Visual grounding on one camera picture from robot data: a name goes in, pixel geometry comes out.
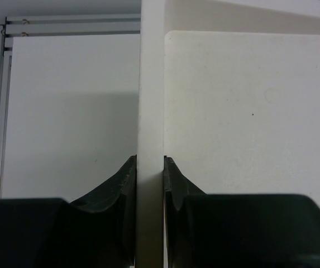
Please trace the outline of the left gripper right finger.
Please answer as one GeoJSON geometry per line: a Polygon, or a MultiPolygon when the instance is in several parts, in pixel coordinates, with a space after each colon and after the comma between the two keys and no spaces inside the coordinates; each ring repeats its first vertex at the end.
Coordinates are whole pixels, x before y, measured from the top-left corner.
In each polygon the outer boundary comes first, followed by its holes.
{"type": "Polygon", "coordinates": [[[206,194],[170,157],[169,267],[320,267],[320,208],[300,194],[206,194]]]}

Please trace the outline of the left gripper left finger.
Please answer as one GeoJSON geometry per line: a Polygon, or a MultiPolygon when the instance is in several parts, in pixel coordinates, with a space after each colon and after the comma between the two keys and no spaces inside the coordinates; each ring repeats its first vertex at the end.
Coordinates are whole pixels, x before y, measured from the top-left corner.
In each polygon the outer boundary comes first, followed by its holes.
{"type": "Polygon", "coordinates": [[[84,196],[0,199],[0,267],[130,267],[136,157],[84,196]]]}

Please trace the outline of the white drawer cabinet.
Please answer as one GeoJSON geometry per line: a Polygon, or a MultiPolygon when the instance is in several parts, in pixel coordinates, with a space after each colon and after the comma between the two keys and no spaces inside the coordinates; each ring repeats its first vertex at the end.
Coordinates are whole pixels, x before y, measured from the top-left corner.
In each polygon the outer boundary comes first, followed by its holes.
{"type": "Polygon", "coordinates": [[[143,1],[136,267],[164,266],[163,166],[320,206],[320,1],[143,1]]]}

